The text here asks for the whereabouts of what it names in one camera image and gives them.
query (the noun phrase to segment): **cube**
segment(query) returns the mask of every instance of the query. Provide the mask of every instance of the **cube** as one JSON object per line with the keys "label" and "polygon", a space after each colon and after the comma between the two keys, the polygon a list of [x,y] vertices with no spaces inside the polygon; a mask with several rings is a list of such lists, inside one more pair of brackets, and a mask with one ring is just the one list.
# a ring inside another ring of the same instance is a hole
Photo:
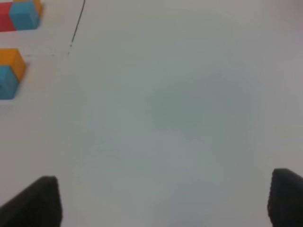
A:
{"label": "cube", "polygon": [[0,65],[0,99],[13,99],[18,85],[10,66]]}
{"label": "cube", "polygon": [[36,8],[36,10],[37,10],[37,13],[39,14],[39,16],[41,16],[43,6],[42,6],[40,0],[14,0],[14,1],[33,1],[33,2],[34,2],[34,5],[35,5],[35,8]]}
{"label": "cube", "polygon": [[0,32],[15,31],[15,27],[9,16],[11,5],[11,2],[0,2]]}
{"label": "cube", "polygon": [[36,29],[40,19],[33,1],[13,2],[9,16],[16,30]]}
{"label": "cube", "polygon": [[26,64],[18,49],[0,49],[0,66],[9,66],[20,81],[23,78]]}

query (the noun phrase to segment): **blue block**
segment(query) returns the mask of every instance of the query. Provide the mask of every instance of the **blue block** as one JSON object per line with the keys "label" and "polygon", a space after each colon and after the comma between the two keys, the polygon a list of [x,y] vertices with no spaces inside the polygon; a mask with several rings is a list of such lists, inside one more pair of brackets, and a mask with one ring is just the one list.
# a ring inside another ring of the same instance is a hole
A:
{"label": "blue block", "polygon": [[0,65],[0,99],[13,99],[19,82],[9,65]]}
{"label": "blue block", "polygon": [[36,29],[40,19],[33,1],[13,2],[9,16],[16,30]]}

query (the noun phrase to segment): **white table surface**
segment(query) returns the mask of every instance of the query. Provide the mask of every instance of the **white table surface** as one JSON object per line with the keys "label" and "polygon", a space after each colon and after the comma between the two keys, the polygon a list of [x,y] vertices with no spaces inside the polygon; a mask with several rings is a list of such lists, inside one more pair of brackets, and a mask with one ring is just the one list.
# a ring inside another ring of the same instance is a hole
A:
{"label": "white table surface", "polygon": [[87,0],[71,49],[82,1],[45,6],[0,34],[28,62],[1,204],[55,175],[63,227],[271,226],[272,170],[303,175],[299,0]]}

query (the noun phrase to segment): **orange block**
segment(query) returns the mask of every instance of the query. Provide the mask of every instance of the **orange block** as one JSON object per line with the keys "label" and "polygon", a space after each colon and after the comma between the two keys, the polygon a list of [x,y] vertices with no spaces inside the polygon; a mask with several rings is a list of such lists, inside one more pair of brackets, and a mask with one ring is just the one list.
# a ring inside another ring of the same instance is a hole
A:
{"label": "orange block", "polygon": [[9,65],[18,81],[27,67],[18,49],[0,49],[0,65]]}
{"label": "orange block", "polygon": [[[30,0],[13,0],[13,1],[30,1]],[[39,16],[41,16],[42,14],[42,4],[40,0],[33,0],[34,1],[34,5],[36,7],[37,13],[39,14]]]}

